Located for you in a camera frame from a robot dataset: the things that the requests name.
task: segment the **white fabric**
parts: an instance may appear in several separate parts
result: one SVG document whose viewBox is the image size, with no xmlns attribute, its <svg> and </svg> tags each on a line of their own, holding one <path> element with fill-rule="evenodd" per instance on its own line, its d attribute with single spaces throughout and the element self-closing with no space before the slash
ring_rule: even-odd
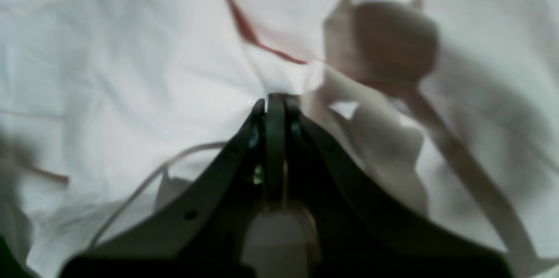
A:
<svg viewBox="0 0 559 278">
<path fill-rule="evenodd" d="M 559 277 L 526 261 L 559 259 L 559 0 L 232 1 L 260 44 L 307 64 L 246 43 L 226 0 L 0 0 L 0 232 L 30 271 L 56 277 L 160 163 L 228 140 L 257 99 L 283 92 L 303 94 L 307 115 L 402 203 L 503 253 L 520 248 L 509 258 L 519 277 Z M 347 13 L 379 1 L 436 25 L 419 91 L 489 175 L 481 189 L 448 165 L 440 129 L 350 78 L 369 77 L 352 62 Z M 216 152 L 176 176 L 195 179 Z M 512 217 L 483 193 L 490 184 L 528 244 L 495 230 Z M 104 238 L 151 214 L 157 191 Z"/>
</svg>

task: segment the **wrinkled fabric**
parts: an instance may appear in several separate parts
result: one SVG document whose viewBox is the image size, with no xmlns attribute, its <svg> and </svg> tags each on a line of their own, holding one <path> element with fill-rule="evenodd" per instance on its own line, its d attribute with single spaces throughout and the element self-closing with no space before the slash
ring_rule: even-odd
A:
<svg viewBox="0 0 559 278">
<path fill-rule="evenodd" d="M 0 233 L 54 278 L 292 93 L 408 208 L 557 277 L 557 27 L 559 0 L 0 0 Z"/>
</svg>

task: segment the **wire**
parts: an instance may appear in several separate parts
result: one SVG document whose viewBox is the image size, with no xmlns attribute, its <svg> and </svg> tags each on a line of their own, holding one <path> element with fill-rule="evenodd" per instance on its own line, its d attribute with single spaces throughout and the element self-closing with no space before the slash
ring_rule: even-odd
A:
<svg viewBox="0 0 559 278">
<path fill-rule="evenodd" d="M 100 227 L 100 229 L 97 231 L 95 236 L 90 241 L 88 249 L 92 249 L 97 245 L 97 242 L 99 241 L 100 237 L 107 231 L 107 229 L 110 227 L 110 225 L 113 224 L 113 222 L 124 212 L 124 210 L 126 210 L 126 208 L 128 208 L 128 206 L 130 206 L 130 204 L 132 204 L 132 202 L 135 199 L 137 199 L 138 196 L 140 196 L 141 193 L 157 177 L 159 177 L 159 175 L 166 172 L 169 169 L 170 166 L 174 165 L 175 163 L 177 163 L 178 161 L 180 161 L 184 157 L 192 155 L 192 154 L 194 154 L 198 151 L 205 151 L 205 150 L 208 150 L 208 149 L 223 148 L 226 144 L 227 144 L 227 141 L 216 141 L 214 143 L 195 145 L 193 147 L 185 149 L 184 151 L 181 151 L 180 153 L 178 153 L 177 155 L 175 155 L 174 157 L 172 157 L 168 161 L 165 161 L 162 165 L 160 165 L 157 169 L 155 169 L 155 171 L 153 171 L 150 175 L 148 175 L 148 177 L 144 180 L 144 182 L 142 182 L 140 184 L 140 186 L 138 186 L 138 188 L 136 188 L 136 190 L 132 193 L 132 195 L 130 195 L 130 197 L 128 197 L 128 199 L 124 203 L 122 203 L 122 205 L 120 205 L 120 207 L 118 207 L 114 211 L 114 213 L 106 220 L 106 222 L 103 224 L 103 226 Z"/>
</svg>

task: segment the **small hole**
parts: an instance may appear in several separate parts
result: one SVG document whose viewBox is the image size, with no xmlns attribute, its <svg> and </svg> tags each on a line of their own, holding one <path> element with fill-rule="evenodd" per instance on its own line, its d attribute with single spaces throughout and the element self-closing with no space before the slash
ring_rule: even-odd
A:
<svg viewBox="0 0 559 278">
<path fill-rule="evenodd" d="M 193 220 L 196 217 L 198 217 L 198 212 L 196 212 L 195 210 L 191 210 L 190 212 L 184 214 L 184 218 L 186 220 Z"/>
</svg>

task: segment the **clip jaw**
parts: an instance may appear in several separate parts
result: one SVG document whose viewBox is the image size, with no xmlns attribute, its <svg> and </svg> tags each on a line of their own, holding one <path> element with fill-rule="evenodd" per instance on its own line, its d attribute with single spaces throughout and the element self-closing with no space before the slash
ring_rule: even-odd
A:
<svg viewBox="0 0 559 278">
<path fill-rule="evenodd" d="M 294 97 L 272 94 L 267 113 L 259 100 L 187 191 L 78 255 L 61 278 L 255 277 L 239 262 L 246 230 L 262 208 L 299 212 L 316 278 L 511 276 L 497 252 L 442 230 L 387 195 L 302 115 Z"/>
</svg>

